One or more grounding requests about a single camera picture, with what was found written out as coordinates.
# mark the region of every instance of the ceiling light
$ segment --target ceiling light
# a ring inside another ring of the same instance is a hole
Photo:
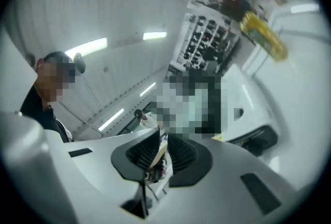
[[[317,3],[304,3],[298,4],[291,7],[291,13],[319,11],[320,6]]]
[[[154,38],[163,38],[166,36],[167,36],[166,32],[149,32],[149,33],[144,33],[143,40],[154,39]]]
[[[105,127],[107,127],[111,122],[114,121],[115,118],[117,118],[120,114],[122,114],[124,112],[124,109],[120,109],[116,114],[114,114],[111,118],[109,118],[101,127],[99,127],[98,129],[100,131],[103,131],[105,129]]]
[[[156,82],[154,82],[151,86],[149,86],[146,90],[144,90],[141,94],[140,97],[142,97],[150,88],[152,88],[155,85]]]
[[[107,38],[100,38],[91,42],[81,44],[75,48],[67,50],[65,53],[73,59],[77,53],[81,53],[82,56],[86,56],[98,50],[104,49],[108,46]]]

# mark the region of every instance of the white ceiling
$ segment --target white ceiling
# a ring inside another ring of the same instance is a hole
[[[139,94],[154,81],[162,82],[188,1],[12,0],[5,24],[22,54],[32,52],[37,59],[107,37],[106,49],[84,58],[86,72],[63,96],[66,108],[53,104],[56,117],[76,139],[100,138],[96,128],[120,108],[125,108],[120,122],[107,127],[105,136],[115,135],[133,118],[129,110],[151,100],[146,94],[140,103]],[[155,31],[168,35],[142,40],[144,32]]]

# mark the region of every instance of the pixelated area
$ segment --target pixelated area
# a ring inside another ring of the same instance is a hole
[[[54,101],[62,101],[66,90],[75,89],[81,76],[75,64],[66,56],[44,60],[42,67],[38,68],[38,75],[41,79],[39,85],[46,97]]]
[[[221,77],[188,70],[159,85],[154,101],[157,121],[184,138],[213,137],[227,127],[227,84]],[[234,110],[232,116],[239,116]]]

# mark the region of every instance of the yellow bottle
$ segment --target yellow bottle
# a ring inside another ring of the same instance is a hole
[[[282,41],[253,12],[245,13],[240,28],[249,38],[259,43],[274,60],[281,61],[287,58],[288,52]]]

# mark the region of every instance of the black cable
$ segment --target black cable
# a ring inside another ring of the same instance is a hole
[[[160,200],[156,197],[156,194],[154,193],[154,191],[150,188],[150,186],[149,185],[147,185],[147,187],[149,188],[149,190],[151,190],[151,192],[153,193],[153,195],[154,195],[154,197],[155,197],[155,199],[156,199],[156,201],[158,202],[158,203],[160,203]]]

